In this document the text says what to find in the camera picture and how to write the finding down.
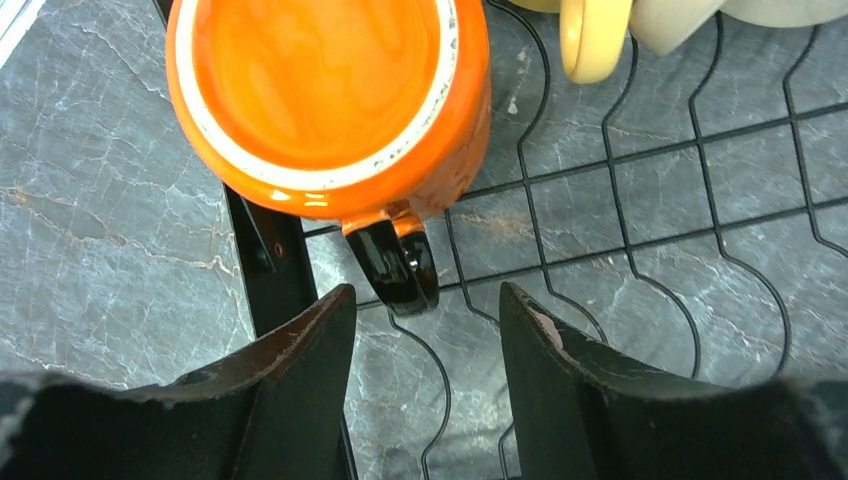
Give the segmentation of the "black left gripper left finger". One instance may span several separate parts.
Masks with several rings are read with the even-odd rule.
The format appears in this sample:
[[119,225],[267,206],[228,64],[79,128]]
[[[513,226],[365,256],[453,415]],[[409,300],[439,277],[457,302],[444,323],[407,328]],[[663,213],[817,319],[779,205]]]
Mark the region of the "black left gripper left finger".
[[5,479],[349,479],[352,286],[168,385],[1,376]]

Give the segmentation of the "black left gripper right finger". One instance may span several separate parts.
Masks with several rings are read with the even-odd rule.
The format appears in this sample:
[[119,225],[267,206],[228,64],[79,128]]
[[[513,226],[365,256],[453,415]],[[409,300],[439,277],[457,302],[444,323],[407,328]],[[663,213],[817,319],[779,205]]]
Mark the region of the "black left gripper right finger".
[[657,369],[500,288],[501,344],[526,479],[843,479],[847,384],[728,389]]

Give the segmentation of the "orange cup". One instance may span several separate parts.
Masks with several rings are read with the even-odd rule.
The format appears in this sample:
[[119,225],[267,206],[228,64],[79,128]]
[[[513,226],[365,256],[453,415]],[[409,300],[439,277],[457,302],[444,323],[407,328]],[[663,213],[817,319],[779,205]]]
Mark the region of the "orange cup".
[[478,1],[176,1],[165,65],[205,165],[254,204],[339,224],[411,316],[440,295],[424,223],[486,156],[489,46]]

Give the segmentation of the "tan tall cup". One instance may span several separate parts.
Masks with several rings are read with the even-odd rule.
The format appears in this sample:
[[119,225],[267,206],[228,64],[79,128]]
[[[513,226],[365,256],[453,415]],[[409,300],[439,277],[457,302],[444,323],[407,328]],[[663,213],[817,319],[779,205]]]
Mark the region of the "tan tall cup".
[[644,48],[666,55],[717,12],[772,28],[799,28],[847,15],[847,0],[640,0],[633,4],[629,31]]

